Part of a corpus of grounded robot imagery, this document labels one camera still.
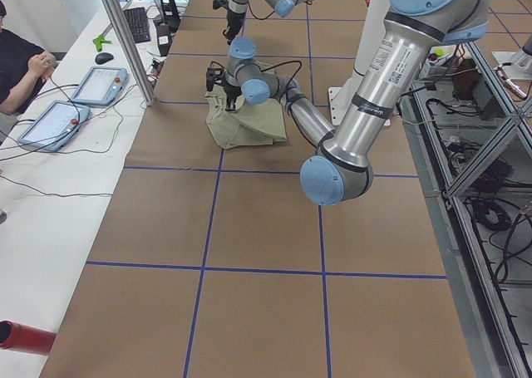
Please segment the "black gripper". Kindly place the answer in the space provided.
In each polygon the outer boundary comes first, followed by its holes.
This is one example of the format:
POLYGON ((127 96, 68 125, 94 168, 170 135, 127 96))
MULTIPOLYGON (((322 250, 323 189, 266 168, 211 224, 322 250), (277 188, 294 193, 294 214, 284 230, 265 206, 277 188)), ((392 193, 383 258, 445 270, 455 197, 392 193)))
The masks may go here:
POLYGON ((228 112, 236 111, 236 101, 238 97, 242 95, 241 88, 229 83, 226 79, 223 79, 223 89, 226 95, 226 107, 228 112))
POLYGON ((239 32, 244 25, 246 12, 234 12, 232 10, 227 11, 227 27, 223 30, 223 35, 230 45, 235 39, 235 32, 239 32))

